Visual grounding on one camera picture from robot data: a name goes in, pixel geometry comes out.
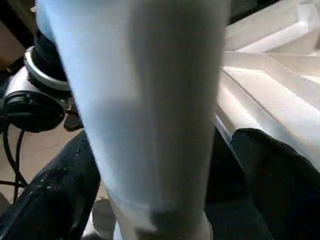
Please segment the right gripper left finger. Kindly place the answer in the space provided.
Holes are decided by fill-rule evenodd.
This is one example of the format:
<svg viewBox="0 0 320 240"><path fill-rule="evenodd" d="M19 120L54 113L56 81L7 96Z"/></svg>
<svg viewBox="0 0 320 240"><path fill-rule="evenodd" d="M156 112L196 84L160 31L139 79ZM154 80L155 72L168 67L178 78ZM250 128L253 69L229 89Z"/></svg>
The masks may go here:
<svg viewBox="0 0 320 240"><path fill-rule="evenodd" d="M73 137L0 217L2 240L79 240L101 177L87 135Z"/></svg>

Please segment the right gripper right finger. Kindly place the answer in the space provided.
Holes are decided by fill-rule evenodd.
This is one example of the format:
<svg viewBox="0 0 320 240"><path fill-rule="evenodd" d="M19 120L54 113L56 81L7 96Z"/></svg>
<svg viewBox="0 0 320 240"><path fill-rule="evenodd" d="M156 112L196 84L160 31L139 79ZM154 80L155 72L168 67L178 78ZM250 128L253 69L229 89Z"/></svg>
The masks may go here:
<svg viewBox="0 0 320 240"><path fill-rule="evenodd" d="M260 129L236 130L231 146L272 237L318 240L320 173L311 162Z"/></svg>

